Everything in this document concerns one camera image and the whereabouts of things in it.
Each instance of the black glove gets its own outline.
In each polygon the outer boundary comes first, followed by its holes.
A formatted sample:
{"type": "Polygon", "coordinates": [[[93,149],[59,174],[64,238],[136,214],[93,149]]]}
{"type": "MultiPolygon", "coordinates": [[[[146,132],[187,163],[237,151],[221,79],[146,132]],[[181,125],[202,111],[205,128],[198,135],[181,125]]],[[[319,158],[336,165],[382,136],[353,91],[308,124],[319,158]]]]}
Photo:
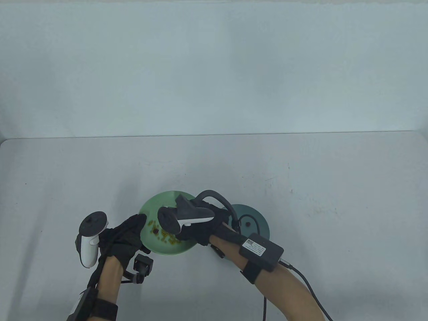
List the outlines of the black glove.
{"type": "Polygon", "coordinates": [[[223,225],[223,223],[229,222],[230,212],[226,209],[218,208],[210,203],[205,201],[199,201],[192,199],[190,202],[196,207],[209,208],[215,214],[214,218],[211,221],[205,223],[196,223],[190,226],[183,226],[181,232],[175,237],[178,240],[196,240],[199,244],[206,246],[209,244],[210,236],[213,235],[216,230],[223,225]]]}
{"type": "Polygon", "coordinates": [[[140,239],[140,232],[147,220],[145,214],[135,214],[113,229],[105,229],[99,235],[101,255],[115,256],[125,271],[138,250],[150,253],[140,239]]]}

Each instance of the teal plate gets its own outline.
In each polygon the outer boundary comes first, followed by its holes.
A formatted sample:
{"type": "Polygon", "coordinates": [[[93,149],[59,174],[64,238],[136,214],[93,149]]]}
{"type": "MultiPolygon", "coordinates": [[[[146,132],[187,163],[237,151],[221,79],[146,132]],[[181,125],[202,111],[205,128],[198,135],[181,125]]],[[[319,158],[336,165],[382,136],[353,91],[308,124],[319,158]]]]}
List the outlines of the teal plate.
{"type": "MultiPolygon", "coordinates": [[[[232,207],[235,209],[238,219],[245,214],[253,216],[257,220],[257,223],[259,223],[260,235],[269,240],[269,225],[266,219],[263,217],[262,214],[260,214],[258,210],[252,208],[251,206],[243,204],[233,204],[232,207]]],[[[257,233],[256,223],[250,217],[243,217],[241,219],[241,234],[248,237],[252,233],[257,233]]]]}

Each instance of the forearm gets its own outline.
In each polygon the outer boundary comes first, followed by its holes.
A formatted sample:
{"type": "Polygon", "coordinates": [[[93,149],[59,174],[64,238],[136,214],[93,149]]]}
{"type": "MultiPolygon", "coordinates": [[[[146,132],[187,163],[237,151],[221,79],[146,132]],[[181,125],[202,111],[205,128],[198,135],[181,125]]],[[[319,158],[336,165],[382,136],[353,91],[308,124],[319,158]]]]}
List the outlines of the forearm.
{"type": "MultiPolygon", "coordinates": [[[[109,256],[101,272],[98,282],[98,299],[103,299],[116,304],[119,294],[120,282],[122,280],[123,268],[120,262],[114,257],[109,256]]],[[[90,317],[88,321],[105,321],[101,318],[90,317]]]]}
{"type": "MultiPolygon", "coordinates": [[[[240,270],[248,260],[239,254],[239,246],[212,235],[210,243],[218,247],[240,270]]],[[[324,321],[321,310],[307,288],[290,271],[277,265],[273,272],[262,270],[256,279],[257,289],[289,321],[324,321]]]]}

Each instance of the green plate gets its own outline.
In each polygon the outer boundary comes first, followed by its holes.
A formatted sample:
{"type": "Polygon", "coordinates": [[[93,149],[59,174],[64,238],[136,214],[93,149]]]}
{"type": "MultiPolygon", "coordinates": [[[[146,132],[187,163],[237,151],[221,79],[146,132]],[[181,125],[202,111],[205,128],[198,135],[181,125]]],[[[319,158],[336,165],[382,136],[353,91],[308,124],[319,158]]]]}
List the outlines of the green plate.
{"type": "Polygon", "coordinates": [[[146,225],[140,233],[141,242],[149,250],[164,255],[180,254],[195,246],[196,241],[179,241],[174,235],[165,232],[158,221],[158,210],[161,206],[175,207],[175,199],[178,195],[183,195],[187,199],[195,197],[177,190],[170,190],[160,193],[149,199],[140,210],[140,213],[147,215],[146,225]]]}

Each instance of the velcro strap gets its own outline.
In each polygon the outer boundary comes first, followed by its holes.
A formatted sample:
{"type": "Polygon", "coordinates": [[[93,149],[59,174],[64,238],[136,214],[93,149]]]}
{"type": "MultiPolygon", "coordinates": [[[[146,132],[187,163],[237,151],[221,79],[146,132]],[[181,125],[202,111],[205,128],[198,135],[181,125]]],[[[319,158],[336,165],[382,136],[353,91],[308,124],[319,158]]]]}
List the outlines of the velcro strap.
{"type": "Polygon", "coordinates": [[[109,321],[116,321],[117,305],[103,299],[96,299],[91,316],[109,321]]]}
{"type": "Polygon", "coordinates": [[[233,244],[242,245],[247,240],[247,237],[232,231],[227,226],[221,224],[214,232],[214,235],[222,240],[228,241],[233,244]]]}
{"type": "Polygon", "coordinates": [[[254,284],[261,270],[261,267],[252,263],[251,261],[248,261],[244,270],[241,271],[241,273],[251,284],[254,284]]]}

